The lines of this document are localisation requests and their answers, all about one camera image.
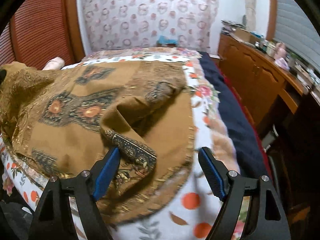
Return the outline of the blue item in box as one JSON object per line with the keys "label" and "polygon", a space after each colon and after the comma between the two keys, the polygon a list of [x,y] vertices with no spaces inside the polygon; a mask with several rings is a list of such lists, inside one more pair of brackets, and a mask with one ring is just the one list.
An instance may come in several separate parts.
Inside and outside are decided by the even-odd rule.
{"label": "blue item in box", "polygon": [[175,39],[170,39],[170,38],[167,38],[163,35],[161,35],[157,42],[156,42],[156,46],[157,47],[178,47],[178,41],[175,40]]}

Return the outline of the brown louvered wardrobe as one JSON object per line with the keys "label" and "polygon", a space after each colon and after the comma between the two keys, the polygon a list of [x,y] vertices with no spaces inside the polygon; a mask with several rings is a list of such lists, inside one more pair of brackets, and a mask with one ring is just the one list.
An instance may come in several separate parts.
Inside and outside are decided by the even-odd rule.
{"label": "brown louvered wardrobe", "polygon": [[43,69],[53,58],[70,65],[84,55],[76,0],[25,0],[1,33],[1,64]]}

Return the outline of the grey window roller blind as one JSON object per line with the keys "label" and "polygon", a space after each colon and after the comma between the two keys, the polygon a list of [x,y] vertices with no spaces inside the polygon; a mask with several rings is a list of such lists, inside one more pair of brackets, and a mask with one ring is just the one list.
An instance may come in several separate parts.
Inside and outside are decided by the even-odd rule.
{"label": "grey window roller blind", "polygon": [[285,43],[287,48],[319,70],[319,35],[294,0],[277,0],[274,39]]}

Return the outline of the white orange-print sheet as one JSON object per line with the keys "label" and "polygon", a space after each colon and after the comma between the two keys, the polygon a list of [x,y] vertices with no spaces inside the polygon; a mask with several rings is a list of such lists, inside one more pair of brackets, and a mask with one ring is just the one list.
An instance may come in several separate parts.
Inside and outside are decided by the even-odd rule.
{"label": "white orange-print sheet", "polygon": [[[80,64],[57,70],[70,69]],[[124,222],[104,221],[115,239],[204,239],[208,235],[222,204],[210,191],[198,162],[197,151],[194,150],[187,180],[169,204],[150,215]],[[15,185],[29,210],[35,211],[51,176],[42,179],[43,187],[31,181],[11,159],[2,134],[1,160],[5,176]]]}

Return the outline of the navy blue blanket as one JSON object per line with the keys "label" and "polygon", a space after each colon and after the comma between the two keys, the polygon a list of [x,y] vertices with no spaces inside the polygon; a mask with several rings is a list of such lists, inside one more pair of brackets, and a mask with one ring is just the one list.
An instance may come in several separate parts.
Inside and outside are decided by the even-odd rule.
{"label": "navy blue blanket", "polygon": [[207,52],[201,51],[200,65],[205,78],[219,92],[218,110],[225,123],[228,136],[236,151],[236,160],[242,176],[259,178],[270,176],[270,167],[257,132],[244,113],[244,106],[236,95],[230,81],[223,76]]}

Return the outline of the beige pillow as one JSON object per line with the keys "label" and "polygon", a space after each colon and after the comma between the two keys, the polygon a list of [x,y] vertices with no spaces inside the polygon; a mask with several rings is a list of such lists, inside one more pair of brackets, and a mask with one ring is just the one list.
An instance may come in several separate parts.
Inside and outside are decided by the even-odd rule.
{"label": "beige pillow", "polygon": [[65,66],[65,61],[60,57],[55,57],[49,60],[42,70],[57,70]]}

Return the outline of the floral pink rose blanket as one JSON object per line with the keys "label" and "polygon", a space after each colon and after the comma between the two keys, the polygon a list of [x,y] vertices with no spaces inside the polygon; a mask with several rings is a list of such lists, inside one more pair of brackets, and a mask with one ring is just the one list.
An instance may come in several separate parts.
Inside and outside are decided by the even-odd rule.
{"label": "floral pink rose blanket", "polygon": [[84,57],[84,65],[120,61],[161,61],[182,62],[188,89],[191,93],[195,142],[194,150],[201,147],[211,149],[214,157],[224,163],[229,170],[240,171],[236,160],[234,143],[228,135],[218,107],[219,94],[204,77],[200,66],[199,52],[182,48],[137,48],[124,50],[103,50]]}

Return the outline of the stack of folded cloths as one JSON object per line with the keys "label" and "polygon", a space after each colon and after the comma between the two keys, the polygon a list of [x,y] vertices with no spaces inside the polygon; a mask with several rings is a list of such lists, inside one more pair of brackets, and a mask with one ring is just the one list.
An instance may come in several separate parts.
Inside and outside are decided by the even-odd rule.
{"label": "stack of folded cloths", "polygon": [[245,29],[245,26],[241,23],[237,23],[229,20],[222,20],[222,33],[230,34],[234,33],[237,29]]}

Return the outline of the cardboard box on sideboard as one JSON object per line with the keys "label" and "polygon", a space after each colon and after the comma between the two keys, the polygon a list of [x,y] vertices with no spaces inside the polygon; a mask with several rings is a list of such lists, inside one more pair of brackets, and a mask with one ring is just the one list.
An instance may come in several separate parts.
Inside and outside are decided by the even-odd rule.
{"label": "cardboard box on sideboard", "polygon": [[241,43],[250,43],[255,45],[257,42],[260,42],[260,39],[257,38],[255,35],[246,31],[244,29],[236,29],[233,33],[231,33],[231,37],[236,39]]}

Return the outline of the beige tied window curtain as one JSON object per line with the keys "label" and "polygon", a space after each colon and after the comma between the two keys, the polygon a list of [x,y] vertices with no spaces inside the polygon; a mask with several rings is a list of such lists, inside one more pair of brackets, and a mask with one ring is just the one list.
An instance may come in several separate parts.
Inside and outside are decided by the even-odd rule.
{"label": "beige tied window curtain", "polygon": [[255,31],[256,28],[256,0],[245,0],[246,8],[246,29],[248,31]]}

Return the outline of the long wooden sideboard cabinet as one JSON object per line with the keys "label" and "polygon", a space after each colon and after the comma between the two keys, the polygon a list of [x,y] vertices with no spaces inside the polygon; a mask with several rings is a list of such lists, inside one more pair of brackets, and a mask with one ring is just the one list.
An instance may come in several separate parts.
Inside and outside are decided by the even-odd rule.
{"label": "long wooden sideboard cabinet", "polygon": [[260,138],[295,114],[307,93],[297,77],[275,65],[269,56],[226,34],[220,35],[218,55],[221,72]]}

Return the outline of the pink tissue pack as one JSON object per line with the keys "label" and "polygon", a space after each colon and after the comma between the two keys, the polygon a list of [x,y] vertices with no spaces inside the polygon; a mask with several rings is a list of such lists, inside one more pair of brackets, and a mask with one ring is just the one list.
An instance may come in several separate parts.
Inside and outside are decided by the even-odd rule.
{"label": "pink tissue pack", "polygon": [[286,70],[286,71],[290,70],[289,65],[287,64],[286,60],[283,57],[276,59],[274,63],[283,70]]}

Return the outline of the pink kettle jug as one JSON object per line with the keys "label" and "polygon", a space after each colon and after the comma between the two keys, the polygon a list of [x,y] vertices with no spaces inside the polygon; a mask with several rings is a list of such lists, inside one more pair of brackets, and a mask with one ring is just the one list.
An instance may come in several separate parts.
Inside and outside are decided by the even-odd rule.
{"label": "pink kettle jug", "polygon": [[278,42],[275,46],[274,60],[278,60],[286,57],[286,45],[282,42]]}

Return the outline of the pink circle patterned curtain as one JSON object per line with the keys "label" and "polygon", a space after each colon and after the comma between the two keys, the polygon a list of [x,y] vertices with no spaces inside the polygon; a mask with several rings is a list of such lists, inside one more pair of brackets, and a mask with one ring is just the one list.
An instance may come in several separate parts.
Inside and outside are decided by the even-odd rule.
{"label": "pink circle patterned curtain", "polygon": [[219,0],[78,0],[91,52],[154,47],[207,51]]}

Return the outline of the brown patterned garment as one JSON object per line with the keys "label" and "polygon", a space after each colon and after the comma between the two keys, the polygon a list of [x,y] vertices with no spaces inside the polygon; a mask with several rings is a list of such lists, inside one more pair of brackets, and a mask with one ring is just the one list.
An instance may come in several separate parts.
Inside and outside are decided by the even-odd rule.
{"label": "brown patterned garment", "polygon": [[1,66],[1,134],[40,187],[73,178],[113,146],[120,166],[97,206],[119,223],[161,210],[191,171],[194,124],[184,64],[127,61],[38,70]]}

